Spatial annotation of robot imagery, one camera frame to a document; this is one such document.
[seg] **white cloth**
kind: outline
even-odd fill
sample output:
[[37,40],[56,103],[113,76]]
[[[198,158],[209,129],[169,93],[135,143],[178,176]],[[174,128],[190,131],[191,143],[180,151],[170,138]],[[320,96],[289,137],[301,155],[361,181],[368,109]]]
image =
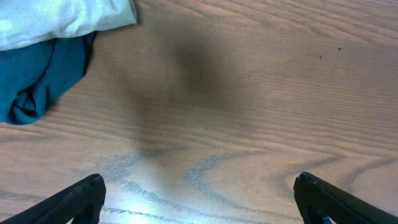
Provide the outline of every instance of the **white cloth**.
[[0,50],[136,22],[132,0],[0,0]]

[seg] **wooden table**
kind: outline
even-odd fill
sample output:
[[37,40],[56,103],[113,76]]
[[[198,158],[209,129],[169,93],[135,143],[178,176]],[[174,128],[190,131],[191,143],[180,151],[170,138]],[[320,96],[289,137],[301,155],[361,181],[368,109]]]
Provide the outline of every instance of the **wooden table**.
[[139,7],[39,122],[0,124],[0,220],[100,173],[101,223],[302,223],[305,170],[398,215],[398,3]]

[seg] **teal cloth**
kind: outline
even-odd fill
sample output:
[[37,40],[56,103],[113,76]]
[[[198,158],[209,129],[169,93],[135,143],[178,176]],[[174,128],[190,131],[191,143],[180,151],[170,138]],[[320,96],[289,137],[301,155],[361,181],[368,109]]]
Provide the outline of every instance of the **teal cloth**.
[[0,52],[0,122],[30,124],[85,74],[95,32]]

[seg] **fabric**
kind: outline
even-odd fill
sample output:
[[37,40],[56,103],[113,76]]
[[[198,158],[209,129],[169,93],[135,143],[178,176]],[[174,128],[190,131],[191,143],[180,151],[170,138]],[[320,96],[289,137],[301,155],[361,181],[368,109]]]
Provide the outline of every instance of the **fabric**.
[[136,22],[132,0],[0,0],[0,50]]
[[0,121],[30,124],[85,72],[95,33],[0,52]]

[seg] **wooden surface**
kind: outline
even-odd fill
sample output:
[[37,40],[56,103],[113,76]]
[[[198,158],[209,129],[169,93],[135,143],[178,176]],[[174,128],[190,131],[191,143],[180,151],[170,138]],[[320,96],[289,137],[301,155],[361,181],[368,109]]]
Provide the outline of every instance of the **wooden surface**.
[[139,5],[42,120],[0,124],[0,220],[92,173],[107,224],[301,223],[301,171],[398,215],[398,3]]

